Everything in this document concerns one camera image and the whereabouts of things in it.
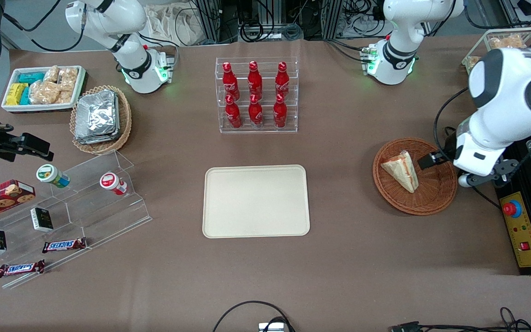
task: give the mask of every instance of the white bag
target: white bag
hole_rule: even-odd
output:
[[[179,46],[191,46],[206,39],[196,16],[198,9],[191,1],[166,5],[149,4],[145,6],[145,12],[151,38],[169,40]]]

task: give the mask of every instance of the teal package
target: teal package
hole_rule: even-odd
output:
[[[25,88],[22,92],[22,98],[19,100],[20,105],[30,105],[30,88]]]
[[[44,73],[24,73],[18,77],[18,83],[32,84],[37,80],[44,80]]]

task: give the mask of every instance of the red button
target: red button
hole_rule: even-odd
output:
[[[518,208],[516,208],[515,204],[512,202],[506,202],[503,204],[503,213],[507,214],[508,216],[512,216],[518,212]]]

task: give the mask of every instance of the red emergency stop button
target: red emergency stop button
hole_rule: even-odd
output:
[[[506,216],[510,216],[512,218],[517,218],[522,215],[522,206],[516,200],[510,200],[509,202],[506,202],[503,204],[502,209]]]
[[[508,216],[512,216],[518,212],[518,208],[516,208],[515,205],[513,205],[510,202],[506,202],[503,204],[503,213],[507,214]]]

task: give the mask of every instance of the white serving tray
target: white serving tray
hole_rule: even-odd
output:
[[[216,167],[206,172],[204,236],[302,236],[309,229],[304,167]]]
[[[6,97],[9,94],[9,88],[11,84],[18,82],[18,77],[23,73],[46,73],[50,67],[33,67],[33,68],[18,68],[14,69],[11,73],[11,78],[9,79],[8,86],[6,88],[6,94],[1,101],[1,108],[5,109],[9,113],[40,113],[40,112],[57,112],[60,110],[70,111],[81,94],[83,80],[85,79],[86,71],[80,65],[59,65],[59,67],[73,67],[77,68],[77,82],[75,83],[75,88],[73,88],[73,95],[71,101],[68,103],[62,104],[50,104],[50,105],[6,105]]]

